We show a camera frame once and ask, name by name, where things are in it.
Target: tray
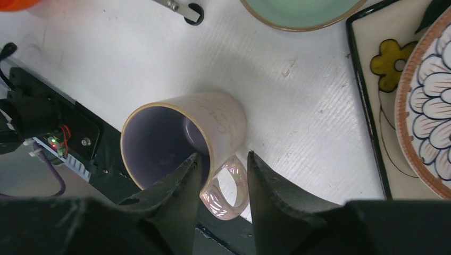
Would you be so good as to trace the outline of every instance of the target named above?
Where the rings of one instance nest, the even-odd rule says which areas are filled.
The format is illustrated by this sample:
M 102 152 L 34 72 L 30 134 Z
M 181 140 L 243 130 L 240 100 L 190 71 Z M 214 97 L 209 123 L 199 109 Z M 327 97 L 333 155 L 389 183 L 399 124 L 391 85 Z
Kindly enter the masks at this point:
M 399 146 L 397 85 L 427 28 L 417 31 L 431 0 L 386 0 L 347 20 L 348 42 L 375 159 L 387 199 L 438 199 L 413 172 Z

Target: ceramic mug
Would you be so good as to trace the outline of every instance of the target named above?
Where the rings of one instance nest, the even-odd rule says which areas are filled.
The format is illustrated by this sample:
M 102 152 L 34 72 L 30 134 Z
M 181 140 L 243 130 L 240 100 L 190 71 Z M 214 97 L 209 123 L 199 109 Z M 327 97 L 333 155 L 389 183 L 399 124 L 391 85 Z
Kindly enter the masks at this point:
M 198 152 L 203 166 L 200 198 L 214 216 L 228 220 L 249 204 L 247 172 L 234 155 L 245 135 L 246 117 L 239 102 L 221 92 L 194 93 L 135 110 L 122 130 L 122 159 L 133 181 L 147 189 Z M 224 168 L 237 186 L 233 206 L 217 179 Z

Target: flower pattern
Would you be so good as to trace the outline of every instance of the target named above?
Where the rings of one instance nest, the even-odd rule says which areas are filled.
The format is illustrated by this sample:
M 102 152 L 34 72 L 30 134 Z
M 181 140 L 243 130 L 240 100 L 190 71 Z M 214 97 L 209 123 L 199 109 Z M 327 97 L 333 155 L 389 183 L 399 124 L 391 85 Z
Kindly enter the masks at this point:
M 416 71 L 408 104 L 417 151 L 429 171 L 451 181 L 451 25 Z
M 387 39 L 379 45 L 379 54 L 370 63 L 371 72 L 379 76 L 378 96 L 380 103 L 379 126 L 383 151 L 393 166 L 402 174 L 418 178 L 402 154 L 399 144 L 390 143 L 397 140 L 395 130 L 395 98 L 404 64 L 410 57 L 416 41 L 401 47 L 398 41 Z
M 379 46 L 379 55 L 371 60 L 371 72 L 379 76 L 379 90 L 390 93 L 397 87 L 404 65 L 415 48 L 416 41 L 401 47 L 396 40 L 388 39 Z

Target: green bowl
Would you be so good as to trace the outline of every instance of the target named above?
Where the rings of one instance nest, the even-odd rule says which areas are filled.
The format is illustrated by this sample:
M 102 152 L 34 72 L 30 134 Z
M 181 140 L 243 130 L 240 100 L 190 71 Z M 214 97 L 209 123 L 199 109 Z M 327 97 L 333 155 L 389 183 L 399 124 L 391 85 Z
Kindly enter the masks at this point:
M 241 0 L 261 22 L 285 31 L 325 28 L 356 12 L 366 0 Z

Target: white table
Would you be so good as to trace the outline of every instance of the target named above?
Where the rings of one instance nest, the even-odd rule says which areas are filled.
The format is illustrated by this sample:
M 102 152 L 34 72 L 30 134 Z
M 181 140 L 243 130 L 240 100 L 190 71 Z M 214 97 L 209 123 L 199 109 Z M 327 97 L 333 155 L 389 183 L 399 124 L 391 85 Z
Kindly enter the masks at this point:
M 284 177 L 336 203 L 382 199 L 344 21 L 283 32 L 239 0 L 193 1 L 205 10 L 197 27 L 150 0 L 44 0 L 1 13 L 0 44 L 15 42 L 16 58 L 118 130 L 143 104 L 225 91 L 248 118 L 242 160 L 254 150 Z M 250 219 L 249 208 L 243 217 Z

